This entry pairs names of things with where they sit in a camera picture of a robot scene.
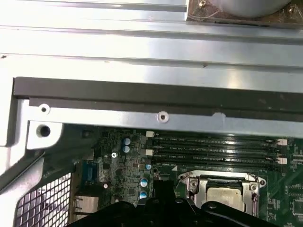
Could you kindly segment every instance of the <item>capacitor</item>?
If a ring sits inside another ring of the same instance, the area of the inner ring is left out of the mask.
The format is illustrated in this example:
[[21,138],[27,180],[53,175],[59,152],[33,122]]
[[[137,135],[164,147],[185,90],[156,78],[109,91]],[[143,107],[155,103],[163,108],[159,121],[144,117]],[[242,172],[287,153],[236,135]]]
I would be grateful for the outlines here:
[[122,147],[122,151],[123,151],[124,153],[128,153],[130,150],[131,150],[131,149],[129,148],[129,146],[124,146],[124,147]]
[[146,197],[147,197],[147,193],[145,191],[140,192],[140,194],[139,194],[140,199],[144,199]]
[[146,178],[142,178],[140,180],[141,187],[145,188],[148,185],[148,180]]
[[130,144],[131,144],[131,139],[130,139],[130,138],[125,138],[125,139],[123,140],[123,144],[124,144],[124,145],[130,145]]
[[145,169],[151,170],[151,165],[150,165],[150,164],[146,164],[146,165],[145,165]]

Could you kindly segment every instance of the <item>green circuit board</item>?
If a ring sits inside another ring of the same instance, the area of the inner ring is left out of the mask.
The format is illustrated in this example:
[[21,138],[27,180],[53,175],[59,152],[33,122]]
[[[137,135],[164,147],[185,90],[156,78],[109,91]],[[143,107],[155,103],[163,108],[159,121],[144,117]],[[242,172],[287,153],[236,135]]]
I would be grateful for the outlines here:
[[136,205],[143,195],[152,196],[153,179],[159,177],[175,181],[176,195],[185,196],[185,184],[178,183],[181,173],[242,172],[267,181],[260,189],[261,219],[281,227],[303,226],[303,140],[284,138],[287,145],[279,145],[277,138],[153,133],[151,138],[146,130],[100,129],[94,159],[99,181],[110,187],[99,198],[99,209],[121,200]]

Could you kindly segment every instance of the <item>metal mesh grille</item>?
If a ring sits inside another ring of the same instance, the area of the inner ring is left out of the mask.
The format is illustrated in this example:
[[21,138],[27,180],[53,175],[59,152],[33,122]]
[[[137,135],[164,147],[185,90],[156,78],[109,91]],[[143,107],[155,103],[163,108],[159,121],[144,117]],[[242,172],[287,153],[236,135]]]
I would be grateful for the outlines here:
[[71,174],[26,194],[20,201],[15,227],[63,227],[68,224]]

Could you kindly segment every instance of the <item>motherboard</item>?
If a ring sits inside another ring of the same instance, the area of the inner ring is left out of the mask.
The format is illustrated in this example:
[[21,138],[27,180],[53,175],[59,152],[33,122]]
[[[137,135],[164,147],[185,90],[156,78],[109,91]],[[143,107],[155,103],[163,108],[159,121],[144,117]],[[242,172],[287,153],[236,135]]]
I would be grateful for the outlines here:
[[170,180],[176,196],[196,205],[217,200],[281,227],[303,226],[303,140],[99,130],[90,161],[96,173],[89,173],[90,184],[102,187],[99,209],[118,201],[136,205],[152,196],[155,180]]

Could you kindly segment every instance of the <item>ventilation grille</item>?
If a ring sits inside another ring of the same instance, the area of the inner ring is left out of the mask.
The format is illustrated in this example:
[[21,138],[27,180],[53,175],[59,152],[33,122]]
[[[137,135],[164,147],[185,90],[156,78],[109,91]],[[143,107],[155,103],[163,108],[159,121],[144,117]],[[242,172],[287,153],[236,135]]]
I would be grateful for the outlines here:
[[68,224],[71,174],[25,195],[19,202],[15,227],[63,227]]

